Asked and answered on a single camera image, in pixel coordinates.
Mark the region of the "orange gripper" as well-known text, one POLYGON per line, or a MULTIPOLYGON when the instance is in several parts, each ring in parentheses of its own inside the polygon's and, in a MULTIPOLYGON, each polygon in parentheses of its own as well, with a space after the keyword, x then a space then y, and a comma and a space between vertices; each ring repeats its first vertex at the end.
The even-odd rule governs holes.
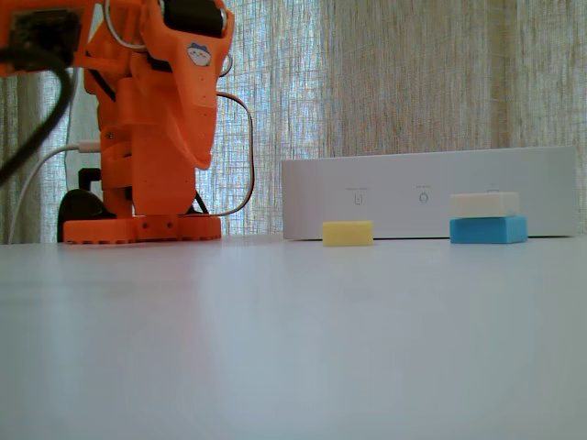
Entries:
POLYGON ((188 159, 209 168, 216 132, 216 83, 233 65, 234 14, 222 1, 144 1, 138 58, 149 72, 173 73, 188 159))

